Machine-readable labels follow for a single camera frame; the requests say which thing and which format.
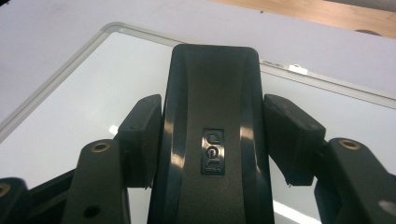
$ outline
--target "whiteboard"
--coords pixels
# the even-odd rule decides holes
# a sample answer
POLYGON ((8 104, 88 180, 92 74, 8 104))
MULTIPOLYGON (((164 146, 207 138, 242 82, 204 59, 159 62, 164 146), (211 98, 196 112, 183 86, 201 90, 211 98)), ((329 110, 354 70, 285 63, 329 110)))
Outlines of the whiteboard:
MULTIPOLYGON (((54 91, 37 96, 42 99, 32 102, 36 105, 26 111, 26 119, 16 118, 21 124, 0 145, 0 177, 20 177, 33 188, 74 169, 80 150, 92 141, 112 138, 114 127, 139 99, 155 93, 164 98, 177 43, 126 27, 96 36, 57 75, 60 81, 52 83, 54 91)), ((362 142, 396 174, 394 109, 265 72, 262 89, 292 100, 322 123, 327 140, 343 136, 362 142)), ((318 223, 313 187, 289 188, 277 167, 270 165, 276 223, 318 223), (282 212, 288 208, 308 219, 292 221, 282 212)), ((146 223, 150 190, 129 193, 132 223, 146 223)))

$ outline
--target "curved plastic cover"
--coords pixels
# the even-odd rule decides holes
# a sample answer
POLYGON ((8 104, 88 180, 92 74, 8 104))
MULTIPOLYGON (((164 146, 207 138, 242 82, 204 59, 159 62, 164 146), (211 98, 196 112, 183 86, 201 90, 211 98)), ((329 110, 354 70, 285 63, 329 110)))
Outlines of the curved plastic cover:
POLYGON ((148 223, 273 223, 254 49, 179 45, 148 223))

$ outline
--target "screw hole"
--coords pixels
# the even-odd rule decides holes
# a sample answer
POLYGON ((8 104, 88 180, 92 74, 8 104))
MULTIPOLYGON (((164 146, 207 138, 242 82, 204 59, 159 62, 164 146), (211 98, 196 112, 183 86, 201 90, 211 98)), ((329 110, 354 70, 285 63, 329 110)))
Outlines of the screw hole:
POLYGON ((359 150, 361 149, 361 145, 357 142, 351 141, 351 140, 347 140, 347 139, 341 139, 339 141, 339 144, 341 147, 350 149, 350 150, 359 150))
POLYGON ((11 186, 6 183, 0 183, 0 198, 6 195, 11 190, 11 186))
POLYGON ((91 148, 92 152, 103 152, 110 148, 110 144, 108 143, 98 143, 91 148))
POLYGON ((99 206, 90 206, 84 211, 84 217, 85 218, 92 218, 96 217, 100 213, 100 207, 99 206))

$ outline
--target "embossed logo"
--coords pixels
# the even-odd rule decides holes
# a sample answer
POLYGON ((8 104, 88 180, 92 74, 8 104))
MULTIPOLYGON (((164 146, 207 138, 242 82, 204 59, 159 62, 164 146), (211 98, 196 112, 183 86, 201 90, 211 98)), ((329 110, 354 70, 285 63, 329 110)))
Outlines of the embossed logo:
POLYGON ((224 131, 204 129, 202 136, 202 175, 224 175, 224 131))

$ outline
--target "wooden surface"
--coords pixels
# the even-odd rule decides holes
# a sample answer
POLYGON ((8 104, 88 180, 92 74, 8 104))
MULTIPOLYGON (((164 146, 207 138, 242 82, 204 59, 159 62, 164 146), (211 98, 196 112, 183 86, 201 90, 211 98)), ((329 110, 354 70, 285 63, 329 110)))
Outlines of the wooden surface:
POLYGON ((349 30, 396 38, 396 13, 322 0, 215 0, 349 30))

